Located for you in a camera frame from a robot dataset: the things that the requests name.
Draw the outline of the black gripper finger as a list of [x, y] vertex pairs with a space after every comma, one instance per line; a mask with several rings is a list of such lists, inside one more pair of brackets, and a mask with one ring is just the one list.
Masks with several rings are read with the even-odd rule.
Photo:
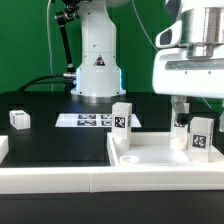
[[222, 100], [222, 113], [219, 117], [219, 131], [224, 132], [224, 99]]
[[172, 108], [174, 109], [174, 124], [185, 126], [188, 123], [189, 104], [186, 96], [172, 96]]

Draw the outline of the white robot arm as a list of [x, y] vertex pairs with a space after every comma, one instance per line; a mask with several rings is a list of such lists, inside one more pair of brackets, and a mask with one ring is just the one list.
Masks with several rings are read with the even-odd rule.
[[[81, 0], [82, 63], [72, 93], [90, 102], [125, 91], [116, 64], [116, 27], [109, 7], [130, 0]], [[165, 0], [174, 23], [156, 36], [152, 86], [171, 97], [177, 124], [188, 123], [188, 96], [224, 100], [224, 0]]]

